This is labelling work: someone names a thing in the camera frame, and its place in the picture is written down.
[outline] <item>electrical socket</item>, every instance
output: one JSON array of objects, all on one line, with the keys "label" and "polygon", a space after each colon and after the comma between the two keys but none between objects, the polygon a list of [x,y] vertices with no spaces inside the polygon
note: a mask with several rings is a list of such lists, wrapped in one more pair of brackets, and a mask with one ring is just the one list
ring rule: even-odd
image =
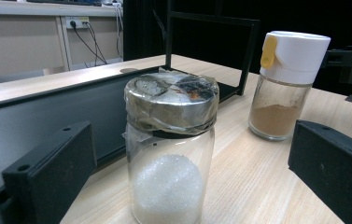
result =
[{"label": "electrical socket", "polygon": [[89,22],[89,17],[65,17],[65,25],[67,29],[74,29],[71,25],[71,21],[76,23],[77,29],[86,29],[88,25],[84,22]]}]

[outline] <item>yellow tab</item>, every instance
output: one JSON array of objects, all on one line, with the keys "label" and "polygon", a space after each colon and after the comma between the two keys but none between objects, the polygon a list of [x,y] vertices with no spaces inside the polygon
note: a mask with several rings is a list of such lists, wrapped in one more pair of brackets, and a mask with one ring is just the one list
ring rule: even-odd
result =
[{"label": "yellow tab", "polygon": [[275,61],[275,48],[277,47],[277,39],[270,35],[263,44],[262,56],[260,57],[260,66],[268,69],[272,67]]}]

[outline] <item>jar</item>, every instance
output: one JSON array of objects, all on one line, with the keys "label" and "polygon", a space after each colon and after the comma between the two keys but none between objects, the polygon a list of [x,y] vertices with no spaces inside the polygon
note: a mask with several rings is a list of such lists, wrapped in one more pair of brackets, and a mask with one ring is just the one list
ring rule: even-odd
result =
[{"label": "jar", "polygon": [[215,142],[217,82],[147,74],[128,82],[125,101],[134,217],[139,223],[199,222]]},{"label": "jar", "polygon": [[253,133],[274,141],[292,134],[330,41],[324,35],[286,31],[266,35],[248,118]]}]

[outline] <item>white granules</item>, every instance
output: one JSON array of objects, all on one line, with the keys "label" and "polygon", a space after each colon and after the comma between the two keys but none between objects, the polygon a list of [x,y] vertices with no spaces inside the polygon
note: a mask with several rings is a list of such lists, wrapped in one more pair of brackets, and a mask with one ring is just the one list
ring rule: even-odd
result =
[{"label": "white granules", "polygon": [[203,180],[187,157],[165,155],[145,166],[133,184],[134,215],[140,223],[196,223]]}]

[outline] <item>spice jar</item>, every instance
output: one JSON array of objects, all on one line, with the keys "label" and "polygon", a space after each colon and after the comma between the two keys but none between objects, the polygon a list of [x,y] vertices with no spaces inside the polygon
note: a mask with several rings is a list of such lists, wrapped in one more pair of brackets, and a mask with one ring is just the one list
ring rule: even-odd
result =
[{"label": "spice jar", "polygon": [[217,82],[164,72],[136,77],[124,92],[134,217],[149,224],[198,222],[215,141]]},{"label": "spice jar", "polygon": [[330,41],[296,32],[266,34],[248,119],[253,133],[275,141],[292,134]]}]

